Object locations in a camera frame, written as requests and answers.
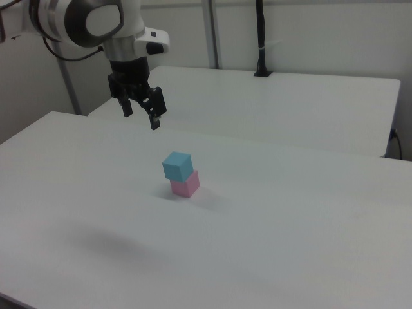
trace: pink cube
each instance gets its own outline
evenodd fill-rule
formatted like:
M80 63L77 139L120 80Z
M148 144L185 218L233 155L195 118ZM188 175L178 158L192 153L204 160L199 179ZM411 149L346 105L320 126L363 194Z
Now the pink cube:
M190 198L198 187L200 187L199 174L197 170L194 170L185 182L171 180L170 184L173 193L185 198Z

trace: white wall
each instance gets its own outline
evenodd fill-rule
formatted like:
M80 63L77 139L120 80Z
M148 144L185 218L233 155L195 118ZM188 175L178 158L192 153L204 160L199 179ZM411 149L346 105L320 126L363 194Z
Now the white wall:
M265 19L267 42L281 40L267 51L270 69L401 80L394 126L412 160L412 3L268 5ZM255 70L254 6L218 6L217 23L223 68Z
M195 1L186 0L171 3L182 2L193 3ZM146 26L167 30L171 39L169 53L150 56L149 66L151 69L159 65L209 67L205 23L200 5L177 6L176 8L173 5L167 8L163 8L161 5L158 8L150 6L150 8L142 9L142 17ZM94 50L85 50L67 44L62 44L61 48L66 57L80 57ZM71 62L66 65L85 115L111 98L108 84L111 68L103 53L85 61Z
M50 111L73 108L42 39L24 35L0 44L0 144Z

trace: white table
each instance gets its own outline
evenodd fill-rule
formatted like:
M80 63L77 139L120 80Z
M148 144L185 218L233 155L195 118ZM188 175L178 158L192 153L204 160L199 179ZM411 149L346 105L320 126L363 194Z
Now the white table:
M170 193L192 154L201 188ZM51 113L0 145L0 292L38 309L410 308L409 162Z
M168 112L161 125L245 138L384 156L400 82L393 79L171 68L151 72L149 83L163 89ZM149 125L137 103L124 118L116 99L91 117Z

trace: black mount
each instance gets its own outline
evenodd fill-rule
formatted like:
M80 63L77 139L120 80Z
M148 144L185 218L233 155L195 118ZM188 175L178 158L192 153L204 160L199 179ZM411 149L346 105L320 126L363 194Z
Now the black mount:
M268 77L272 74L266 68L265 55L265 16L263 15L263 0L256 0L256 17L257 17L257 40L259 43L259 62L257 63L257 71L254 76Z
M148 83L150 70L147 57L132 61L110 61L113 74L109 75L110 92L123 108L125 117L133 114L130 99L138 102L149 115L152 130L160 127L160 116L166 111L160 87Z

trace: black cable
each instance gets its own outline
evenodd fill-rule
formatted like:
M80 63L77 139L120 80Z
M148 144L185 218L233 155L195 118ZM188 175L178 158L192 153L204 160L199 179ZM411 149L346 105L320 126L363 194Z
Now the black cable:
M403 160L403 158L402 158L402 146L400 145L400 139L399 139L398 133L397 133L396 131L393 133L393 137L398 140L399 158L400 158L401 160Z
M12 5L15 5L16 3L21 2L21 0L14 0L10 3L7 3L6 5L0 6L0 11L1 10L6 10L7 8L10 8Z
M47 47L47 49L49 50L49 52L53 54L53 56L55 56L56 58L58 58L58 59L60 59L60 60L64 60L64 61L70 61L70 62L81 61L81 60L90 58L91 56L94 56L94 55L96 55L97 53L103 52L103 47L102 47L102 46L99 46L99 47L98 47L98 50L96 50L96 51L94 51L93 53L90 53L89 55L86 55L86 56L84 56L84 57L74 58L74 59L64 58L64 57L62 57L62 56L60 56L60 55L57 55L57 54L52 50L52 48L50 47L49 43L47 43L47 40L46 40L45 37L43 37L43 42L44 42L44 45L46 45L46 47Z

